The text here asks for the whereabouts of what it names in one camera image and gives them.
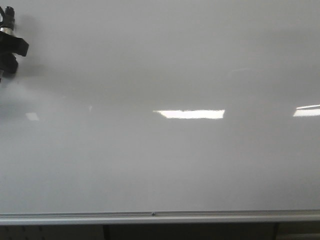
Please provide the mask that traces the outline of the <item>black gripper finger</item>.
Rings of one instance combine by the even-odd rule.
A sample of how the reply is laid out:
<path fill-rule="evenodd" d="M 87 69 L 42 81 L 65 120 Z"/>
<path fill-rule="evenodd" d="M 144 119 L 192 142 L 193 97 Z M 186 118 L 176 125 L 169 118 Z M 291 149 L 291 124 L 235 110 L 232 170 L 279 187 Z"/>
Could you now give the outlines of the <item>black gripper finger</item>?
<path fill-rule="evenodd" d="M 17 54 L 26 57 L 29 49 L 29 44 L 19 37 L 0 32 L 0 56 L 3 57 L 9 54 Z"/>
<path fill-rule="evenodd" d="M 15 74 L 18 69 L 18 62 L 12 53 L 5 53 L 0 56 L 0 70 L 8 74 Z"/>

